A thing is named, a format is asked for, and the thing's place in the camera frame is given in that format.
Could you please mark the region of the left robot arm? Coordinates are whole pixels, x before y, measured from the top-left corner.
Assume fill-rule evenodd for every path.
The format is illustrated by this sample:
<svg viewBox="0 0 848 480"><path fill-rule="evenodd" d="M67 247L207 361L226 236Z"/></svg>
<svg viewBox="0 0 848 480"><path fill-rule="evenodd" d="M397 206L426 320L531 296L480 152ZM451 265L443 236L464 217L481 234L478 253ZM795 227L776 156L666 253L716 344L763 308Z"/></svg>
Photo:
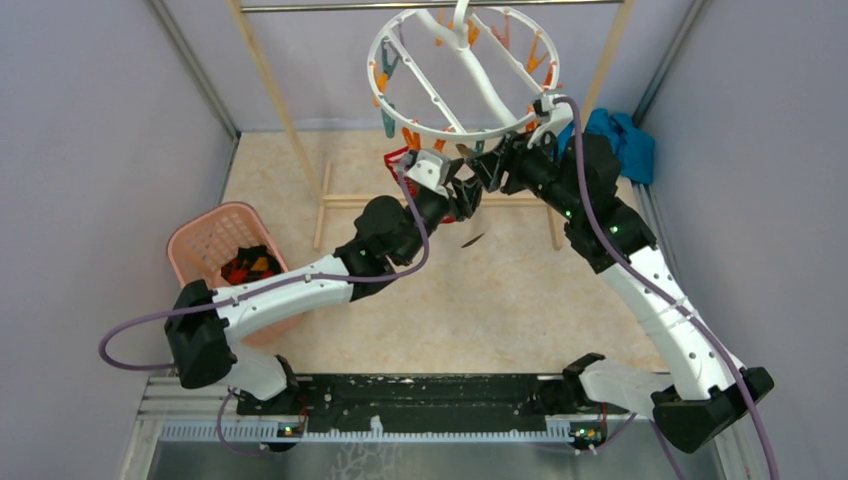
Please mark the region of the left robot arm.
<svg viewBox="0 0 848 480"><path fill-rule="evenodd" d="M453 178L442 196L423 186L409 205L388 195L370 200L355 220L352 240L297 270L242 285L186 285L164 331L182 388L227 385L261 400L277 414L292 411L300 388L279 355L258 354L243 339L281 320L372 296L427 262L429 238L444 218L469 219L483 188Z"/></svg>

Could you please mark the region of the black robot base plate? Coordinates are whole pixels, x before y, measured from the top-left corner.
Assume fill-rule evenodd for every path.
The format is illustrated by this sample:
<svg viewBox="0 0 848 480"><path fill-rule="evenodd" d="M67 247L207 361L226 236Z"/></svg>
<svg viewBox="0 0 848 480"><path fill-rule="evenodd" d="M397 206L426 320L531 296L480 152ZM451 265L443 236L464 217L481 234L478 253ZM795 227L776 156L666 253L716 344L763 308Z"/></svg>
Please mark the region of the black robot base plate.
<svg viewBox="0 0 848 480"><path fill-rule="evenodd" d="M313 374L294 390L260 401L238 395L242 416L290 415L309 433L539 433L555 416L620 414L622 408L578 401L559 374Z"/></svg>

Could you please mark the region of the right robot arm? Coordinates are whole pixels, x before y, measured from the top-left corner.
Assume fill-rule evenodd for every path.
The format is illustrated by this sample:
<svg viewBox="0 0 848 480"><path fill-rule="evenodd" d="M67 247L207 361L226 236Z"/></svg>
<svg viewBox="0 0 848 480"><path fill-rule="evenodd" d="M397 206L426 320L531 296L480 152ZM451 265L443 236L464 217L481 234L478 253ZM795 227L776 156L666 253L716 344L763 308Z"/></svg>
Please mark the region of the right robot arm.
<svg viewBox="0 0 848 480"><path fill-rule="evenodd" d="M564 370L569 408L624 408L692 453L773 389L766 369L744 366L697 317L654 234L618 196L621 166L606 137L586 134L559 146L552 136L531 145L527 135L510 134L468 164L485 190L529 191L563 216L572 249L625 302L667 365L652 373L587 354Z"/></svg>

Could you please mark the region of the red snowflake sock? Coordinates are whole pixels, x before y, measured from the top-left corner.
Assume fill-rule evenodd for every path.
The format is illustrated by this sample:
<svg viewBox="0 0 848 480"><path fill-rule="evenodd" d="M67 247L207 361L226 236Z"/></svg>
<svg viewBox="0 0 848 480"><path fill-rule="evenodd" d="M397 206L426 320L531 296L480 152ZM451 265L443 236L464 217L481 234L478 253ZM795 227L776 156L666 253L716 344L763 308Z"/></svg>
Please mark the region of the red snowflake sock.
<svg viewBox="0 0 848 480"><path fill-rule="evenodd" d="M435 229L437 223L458 221L455 198L448 187L453 161L447 155L433 149L403 148L384 160L429 229Z"/></svg>

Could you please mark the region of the white round clip hanger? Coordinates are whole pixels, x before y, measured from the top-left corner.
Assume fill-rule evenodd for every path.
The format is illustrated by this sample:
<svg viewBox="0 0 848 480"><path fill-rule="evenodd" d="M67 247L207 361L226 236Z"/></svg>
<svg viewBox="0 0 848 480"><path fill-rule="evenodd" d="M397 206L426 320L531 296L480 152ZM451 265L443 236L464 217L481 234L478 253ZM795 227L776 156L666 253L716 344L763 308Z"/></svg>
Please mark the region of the white round clip hanger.
<svg viewBox="0 0 848 480"><path fill-rule="evenodd" d="M561 56L541 23L511 4L450 1L393 15L366 57L371 103L389 138L481 145L533 131L533 102L561 87Z"/></svg>

